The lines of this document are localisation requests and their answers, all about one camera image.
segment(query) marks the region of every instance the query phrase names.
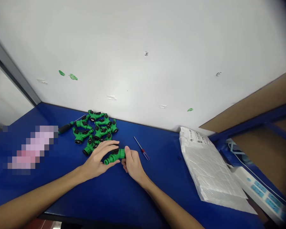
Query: white paper stack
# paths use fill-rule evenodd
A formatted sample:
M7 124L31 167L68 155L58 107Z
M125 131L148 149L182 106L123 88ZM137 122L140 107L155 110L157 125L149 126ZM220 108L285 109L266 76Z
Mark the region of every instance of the white paper stack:
M256 214L247 202L246 194L233 179L230 169L207 136L181 127L180 145L202 201Z

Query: green paint mark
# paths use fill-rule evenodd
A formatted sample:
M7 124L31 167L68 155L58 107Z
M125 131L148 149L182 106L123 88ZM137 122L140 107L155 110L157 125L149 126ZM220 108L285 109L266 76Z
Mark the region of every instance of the green paint mark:
M76 76L75 76L75 75L70 74L69 76L70 76L70 78L71 78L71 79L73 79L73 80L77 80L77 78L76 78Z
M65 74L61 70L59 70L59 74L61 74L62 76L65 76Z

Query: cardboard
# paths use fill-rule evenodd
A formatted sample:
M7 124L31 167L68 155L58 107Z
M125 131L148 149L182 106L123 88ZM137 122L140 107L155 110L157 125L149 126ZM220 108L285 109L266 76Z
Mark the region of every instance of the cardboard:
M286 196L286 140L266 128L252 130L232 139Z
M229 107L200 128L219 133L284 104L286 73Z

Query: green plastic fitting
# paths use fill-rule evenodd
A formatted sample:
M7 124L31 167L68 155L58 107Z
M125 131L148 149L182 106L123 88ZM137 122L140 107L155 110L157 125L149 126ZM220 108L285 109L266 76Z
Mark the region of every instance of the green plastic fitting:
M76 127L82 127L85 129L93 130L91 126L88 125L87 121L90 118L90 115L85 115L81 118L81 120L77 120L75 122Z
M98 118L103 117L105 114L101 112L94 113L92 110L88 111L90 115L90 121L95 122Z
M94 139L95 140L100 140L103 136L107 135L108 133L111 132L110 129L104 128L102 129L98 124L95 125L95 135Z
M104 119L100 119L96 121L94 124L111 126L111 121L109 120L108 114L105 114Z
M108 133L106 138L104 139L105 141L109 141L109 140L112 140L112 134L111 133Z
M113 133L113 134L115 134L116 132L119 131L119 129L117 128L117 122L115 119L111 123L110 130L111 130L111 133Z
M76 127L73 127L72 130L75 136L74 142L76 144L81 144L83 140L93 132L93 130L85 130L84 132L80 132L78 129L76 129Z
M117 159L125 158L125 150L124 149L116 149L112 151L112 154L104 160L104 164L108 165L109 163L115 162Z
M98 144L95 144L96 141L93 140L93 136L92 135L89 135L89 139L87 141L87 146L83 149L83 153L86 155L86 156L89 156L93 150L99 145Z

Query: power strip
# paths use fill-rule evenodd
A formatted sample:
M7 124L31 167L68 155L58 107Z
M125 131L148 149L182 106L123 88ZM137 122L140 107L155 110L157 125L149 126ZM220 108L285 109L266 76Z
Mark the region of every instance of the power strip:
M286 218L286 206L243 167L230 168L242 189L278 225Z

